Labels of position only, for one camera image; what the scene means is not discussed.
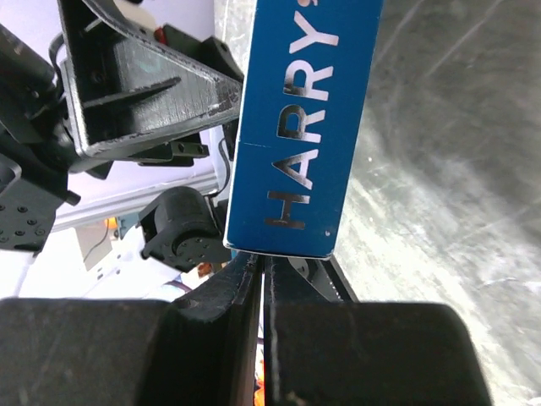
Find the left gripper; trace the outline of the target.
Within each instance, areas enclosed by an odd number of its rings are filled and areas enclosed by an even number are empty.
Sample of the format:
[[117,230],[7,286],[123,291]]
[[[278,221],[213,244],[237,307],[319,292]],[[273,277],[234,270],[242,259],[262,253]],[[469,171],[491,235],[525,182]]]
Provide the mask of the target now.
[[83,159],[129,158],[239,117],[243,73],[228,46],[171,26],[165,37],[113,1],[58,4],[70,134]]

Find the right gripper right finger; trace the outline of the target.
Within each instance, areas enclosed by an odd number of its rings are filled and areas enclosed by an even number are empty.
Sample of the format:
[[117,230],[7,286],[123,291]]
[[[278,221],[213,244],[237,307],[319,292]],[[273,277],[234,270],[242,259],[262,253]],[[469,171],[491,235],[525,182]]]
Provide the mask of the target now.
[[267,404],[491,404],[450,306],[330,301],[284,258],[267,258],[264,273]]

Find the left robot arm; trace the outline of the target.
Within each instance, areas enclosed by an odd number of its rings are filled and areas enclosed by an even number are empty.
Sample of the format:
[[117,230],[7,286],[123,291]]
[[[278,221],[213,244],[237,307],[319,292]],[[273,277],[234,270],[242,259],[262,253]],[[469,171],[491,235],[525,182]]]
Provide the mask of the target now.
[[142,23],[138,2],[1,4],[1,246],[146,206],[232,155],[243,73],[229,47]]

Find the blue razor box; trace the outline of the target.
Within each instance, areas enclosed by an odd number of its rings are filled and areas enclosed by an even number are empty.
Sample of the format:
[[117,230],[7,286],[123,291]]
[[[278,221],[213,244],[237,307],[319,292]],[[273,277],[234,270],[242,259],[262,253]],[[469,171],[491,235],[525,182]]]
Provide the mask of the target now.
[[380,1],[257,2],[227,247],[332,254],[382,8]]

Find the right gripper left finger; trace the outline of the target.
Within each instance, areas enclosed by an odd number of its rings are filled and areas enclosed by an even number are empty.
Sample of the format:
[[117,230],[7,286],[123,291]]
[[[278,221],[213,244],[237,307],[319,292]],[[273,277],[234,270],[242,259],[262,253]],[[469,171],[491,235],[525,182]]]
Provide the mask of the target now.
[[250,405],[260,260],[172,302],[5,299],[4,405]]

